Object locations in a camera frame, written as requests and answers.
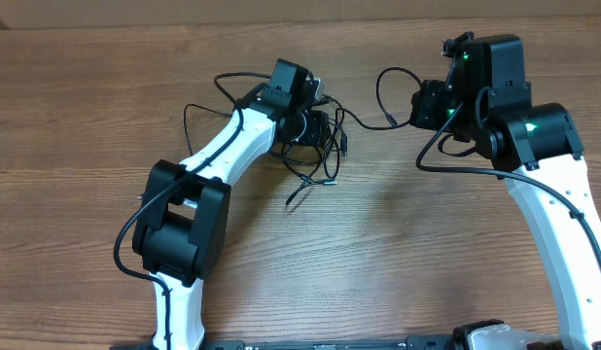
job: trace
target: black cable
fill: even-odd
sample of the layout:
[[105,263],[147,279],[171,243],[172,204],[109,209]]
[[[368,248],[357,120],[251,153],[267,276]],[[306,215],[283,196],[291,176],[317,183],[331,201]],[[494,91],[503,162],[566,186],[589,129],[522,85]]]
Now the black cable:
[[[309,105],[322,106],[322,105],[325,105],[330,102],[334,102],[337,105],[337,109],[342,108],[341,104],[337,100],[335,100],[334,98],[332,98],[331,96],[326,95],[326,94],[324,95],[323,99],[321,99],[319,101],[311,101],[311,103],[309,103]],[[348,142],[347,141],[348,137],[342,127],[343,120],[344,120],[344,114],[342,112],[341,118],[340,118],[338,115],[337,109],[336,109],[335,119],[332,122],[329,122],[330,136],[325,143],[324,154],[321,154],[320,150],[314,147],[314,150],[318,154],[318,161],[315,163],[315,167],[309,174],[303,174],[303,173],[299,172],[298,170],[294,169],[290,165],[289,161],[287,161],[286,155],[288,155],[292,151],[292,149],[294,147],[293,143],[288,144],[289,147],[288,147],[287,151],[285,149],[286,145],[285,144],[282,145],[280,157],[283,159],[284,165],[288,168],[288,170],[290,170],[293,174],[295,174],[302,180],[302,183],[299,185],[299,187],[294,192],[292,192],[292,194],[290,194],[290,196],[288,196],[288,199],[285,202],[286,205],[290,204],[292,202],[292,200],[294,200],[294,198],[302,190],[304,190],[306,188],[309,188],[309,187],[315,186],[315,185],[329,186],[329,185],[336,184],[336,176],[339,173],[340,157],[345,156],[345,153],[347,151],[347,142]],[[342,143],[341,145],[336,141],[336,135],[338,132],[340,134],[340,141]],[[329,166],[327,165],[327,160],[333,150],[335,150],[335,152],[336,152],[336,170],[333,174],[331,174],[329,172]],[[317,180],[317,181],[313,180],[313,176],[318,171],[318,169],[320,168],[321,165],[324,167],[324,172],[325,172],[325,176],[327,177],[327,179]]]
[[415,75],[415,73],[409,71],[406,68],[402,68],[402,67],[389,67],[389,68],[383,70],[382,72],[380,72],[380,74],[378,75],[378,78],[376,79],[376,101],[378,102],[378,106],[380,107],[380,110],[382,111],[382,113],[384,113],[387,121],[391,124],[391,126],[396,126],[396,125],[398,125],[398,123],[396,122],[394,117],[387,112],[385,107],[382,105],[382,101],[380,100],[380,80],[382,79],[382,76],[385,75],[385,73],[388,73],[391,71],[398,71],[398,72],[404,72],[404,73],[409,74],[417,82],[420,89],[421,89],[421,81]]
[[445,141],[447,141],[450,137],[453,137],[453,136],[454,136],[453,134],[445,135],[445,137],[443,139],[441,139],[441,141],[439,141],[439,143],[437,144],[437,148],[439,149],[439,152],[443,153],[444,155],[457,157],[457,158],[466,157],[466,156],[469,156],[476,152],[476,147],[472,147],[468,150],[465,150],[465,151],[457,153],[457,154],[453,154],[453,153],[444,151],[443,145],[445,144]]
[[577,219],[577,221],[580,223],[580,225],[582,225],[583,231],[585,232],[585,235],[587,236],[588,241],[590,242],[590,246],[592,247],[592,252],[594,253],[594,257],[596,258],[597,263],[599,265],[599,269],[601,270],[601,248],[599,247],[599,244],[596,241],[596,237],[594,236],[594,232],[592,232],[592,228],[590,228],[590,225],[585,220],[583,213],[573,203],[571,203],[570,200],[568,200],[565,196],[563,196],[556,190],[552,189],[551,187],[543,184],[540,181],[530,179],[526,176],[513,174],[510,172],[506,172],[506,171],[500,171],[500,170],[495,170],[495,169],[474,168],[474,167],[428,166],[428,165],[423,165],[421,163],[421,160],[424,158],[424,156],[426,156],[426,153],[428,153],[428,150],[430,150],[430,148],[435,144],[435,142],[437,142],[437,139],[439,139],[441,134],[455,120],[456,116],[458,116],[462,106],[463,106],[463,102],[461,102],[461,104],[458,106],[458,108],[456,108],[454,113],[452,113],[452,115],[447,120],[447,122],[445,122],[445,124],[437,131],[437,133],[433,136],[433,138],[430,141],[428,141],[426,146],[424,146],[424,148],[421,150],[421,152],[417,156],[417,160],[415,161],[415,165],[417,166],[417,168],[419,168],[420,170],[423,170],[423,171],[430,171],[430,172],[480,174],[480,175],[492,175],[492,176],[497,176],[500,178],[508,178],[508,179],[513,179],[516,181],[524,182],[528,185],[535,186],[535,187],[549,193],[551,196],[555,197],[557,200],[562,202],[562,204],[564,204],[569,209],[571,217],[574,219]]
[[403,123],[399,123],[395,126],[369,126],[369,125],[365,125],[363,122],[361,122],[361,120],[359,119],[359,117],[355,116],[354,113],[350,112],[350,110],[343,108],[343,107],[337,107],[336,112],[337,111],[341,111],[342,113],[347,113],[350,115],[350,117],[352,117],[355,121],[357,121],[357,123],[362,127],[362,128],[366,128],[367,130],[376,130],[376,131],[382,131],[382,130],[393,130],[393,129],[397,129],[397,128],[401,128],[404,126],[408,125],[408,122],[403,122]]
[[229,92],[227,92],[219,83],[219,80],[221,80],[223,78],[230,78],[230,77],[255,77],[255,78],[270,79],[270,76],[268,74],[253,73],[253,72],[223,73],[223,74],[219,74],[216,77],[214,77],[214,85],[216,86],[216,88],[218,88],[218,90],[220,92],[222,92],[223,95],[226,96],[231,101],[231,103],[233,103],[234,105],[235,105],[235,98],[233,98],[233,96],[231,96],[231,94]]
[[277,154],[276,152],[274,152],[273,150],[268,151],[268,154],[277,158],[277,159],[281,159],[281,160],[285,160],[291,164],[294,165],[302,165],[302,166],[313,166],[316,165],[318,162],[317,161],[301,161],[301,160],[297,160],[297,159],[292,159],[292,158],[288,158],[288,157],[282,157],[281,155]]
[[188,135],[188,127],[186,125],[186,112],[188,111],[188,109],[190,107],[196,107],[196,108],[200,108],[204,111],[208,111],[208,112],[212,112],[224,117],[228,117],[231,118],[231,113],[225,113],[225,112],[220,112],[220,111],[215,111],[213,109],[207,108],[207,107],[203,107],[203,106],[199,106],[197,104],[193,104],[193,103],[189,103],[186,105],[186,107],[184,107],[184,135],[186,135],[186,144],[188,145],[188,152],[191,154],[191,156],[193,155],[193,147],[191,147],[191,138]]
[[307,132],[307,116],[305,113],[301,112],[301,110],[297,110],[297,116],[302,118],[303,128],[300,132],[300,135],[297,135],[297,137],[292,140],[293,142],[298,142],[299,139],[301,139],[301,137]]
[[244,115],[242,114],[242,109],[241,108],[235,108],[234,106],[234,110],[238,111],[238,118],[239,118],[239,123],[238,123],[238,127],[235,129],[235,132],[231,135],[231,137],[229,138],[229,140],[227,140],[223,145],[221,145],[221,147],[216,150],[212,156],[207,157],[206,159],[203,160],[203,163],[201,163],[199,166],[197,166],[195,169],[189,171],[188,173],[184,174],[184,176],[182,176],[182,178],[180,178],[179,180],[175,181],[174,183],[172,183],[171,185],[169,185],[166,189],[162,190],[160,193],[158,193],[156,196],[154,196],[152,198],[152,200],[148,201],[147,203],[143,204],[140,209],[138,209],[130,218],[129,220],[125,223],[125,225],[122,227],[122,229],[119,231],[119,235],[117,235],[117,240],[115,241],[115,247],[113,250],[113,258],[115,259],[115,265],[117,266],[117,268],[132,277],[136,277],[136,278],[140,278],[140,279],[144,279],[144,280],[148,280],[148,281],[152,281],[154,283],[158,283],[161,287],[162,287],[162,295],[164,296],[164,307],[165,307],[165,313],[164,313],[164,340],[166,340],[166,349],[167,350],[171,350],[171,326],[170,326],[170,319],[171,319],[171,296],[170,296],[170,290],[168,289],[168,286],[166,286],[166,283],[164,283],[164,281],[162,281],[161,279],[145,274],[145,273],[140,273],[140,272],[136,272],[134,270],[131,270],[127,267],[125,267],[125,265],[122,263],[121,258],[119,257],[119,251],[122,245],[122,241],[124,240],[125,234],[127,233],[127,231],[129,230],[129,228],[131,228],[132,225],[134,225],[134,223],[136,222],[136,220],[138,220],[138,218],[143,214],[143,212],[149,208],[150,205],[152,205],[154,202],[156,202],[157,200],[159,200],[161,197],[167,195],[168,193],[176,190],[180,185],[182,185],[185,181],[187,181],[191,175],[196,174],[197,172],[201,171],[204,167],[208,166],[212,160],[214,160],[216,157],[218,157],[232,142],[233,140],[235,140],[235,138],[238,136],[238,134],[240,133],[240,131],[242,130],[242,126],[244,125]]

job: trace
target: black cable clip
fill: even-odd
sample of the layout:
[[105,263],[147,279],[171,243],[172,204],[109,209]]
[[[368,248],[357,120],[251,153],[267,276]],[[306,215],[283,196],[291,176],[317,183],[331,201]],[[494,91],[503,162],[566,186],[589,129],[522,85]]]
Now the black cable clip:
[[569,215],[571,216],[571,219],[583,219],[585,218],[585,213],[574,213],[574,212],[569,212]]

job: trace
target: wooden table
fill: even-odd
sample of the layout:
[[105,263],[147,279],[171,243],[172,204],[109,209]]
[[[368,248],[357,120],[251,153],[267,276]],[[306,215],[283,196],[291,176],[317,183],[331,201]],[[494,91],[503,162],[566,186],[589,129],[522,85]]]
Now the wooden table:
[[[0,349],[104,349],[154,332],[153,288],[121,274],[112,247],[154,163],[188,156],[184,105],[230,108],[215,74],[269,73],[284,57],[366,123],[386,124],[377,74],[398,65],[442,79],[441,39],[465,30],[523,39],[534,103],[571,111],[601,216],[601,17],[0,31]],[[399,121],[414,91],[409,78],[385,78]],[[193,111],[194,147],[226,122]],[[429,131],[345,129],[337,186],[286,207],[299,181],[264,156],[233,188],[226,248],[205,284],[211,338],[395,338],[487,318],[556,332],[547,278],[504,184],[417,170]],[[436,152],[429,162],[490,166]],[[139,268],[129,244],[122,255]]]

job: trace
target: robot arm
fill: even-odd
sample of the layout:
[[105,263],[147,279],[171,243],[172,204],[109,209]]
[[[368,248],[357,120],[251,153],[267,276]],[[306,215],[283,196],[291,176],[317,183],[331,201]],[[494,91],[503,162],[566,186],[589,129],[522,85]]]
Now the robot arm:
[[[505,179],[551,284],[562,348],[601,349],[601,222],[569,113],[559,104],[532,106],[522,43],[513,35],[475,39],[467,32],[445,41],[443,54],[453,58],[447,78],[425,81],[413,95],[410,123],[438,132],[424,151],[447,131],[457,141],[475,141],[475,151],[494,169],[429,167],[421,165],[421,158],[418,167]],[[542,186],[523,181],[529,179]],[[567,207],[564,198],[577,210]],[[497,322],[465,326],[454,335],[465,349],[478,350],[530,349],[528,344],[558,339]]]
[[[250,108],[243,109],[242,113],[244,125],[240,134],[229,147],[197,175],[207,179],[219,178],[224,183],[233,186],[257,157],[270,150],[274,143],[276,122],[269,119],[266,114]],[[231,121],[207,146],[194,156],[182,160],[180,164],[186,165],[188,171],[199,166],[230,139],[239,123],[238,112],[234,111]],[[194,201],[187,200],[185,204],[196,208]]]
[[[583,157],[551,157],[539,164],[535,171],[520,166],[513,173],[566,195],[583,212],[601,249],[601,222]],[[536,241],[555,299],[563,346],[591,349],[593,343],[601,341],[601,272],[587,235],[567,208],[547,192],[512,179],[506,179],[506,186]]]
[[[328,116],[310,112],[322,90],[322,81],[305,68],[279,59],[269,83],[235,102],[241,110],[233,111],[207,146],[180,164],[161,160],[154,166],[132,249],[161,282],[155,284],[158,331],[149,344],[126,349],[199,348],[205,334],[200,320],[203,280],[223,249],[231,186],[275,141],[325,146],[330,131],[322,126],[328,125]],[[195,208],[194,219],[170,212],[169,203]]]

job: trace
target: cable connector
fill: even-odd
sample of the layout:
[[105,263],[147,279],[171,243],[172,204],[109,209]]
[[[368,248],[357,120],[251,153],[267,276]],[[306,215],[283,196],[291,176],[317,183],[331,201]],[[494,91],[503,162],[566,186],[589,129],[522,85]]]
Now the cable connector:
[[385,118],[387,118],[387,121],[389,121],[391,126],[398,125],[398,122],[396,122],[396,119],[394,118],[394,116],[390,115],[389,113],[385,114]]
[[343,157],[348,156],[348,136],[343,132],[341,132],[341,137],[339,138],[339,151]]

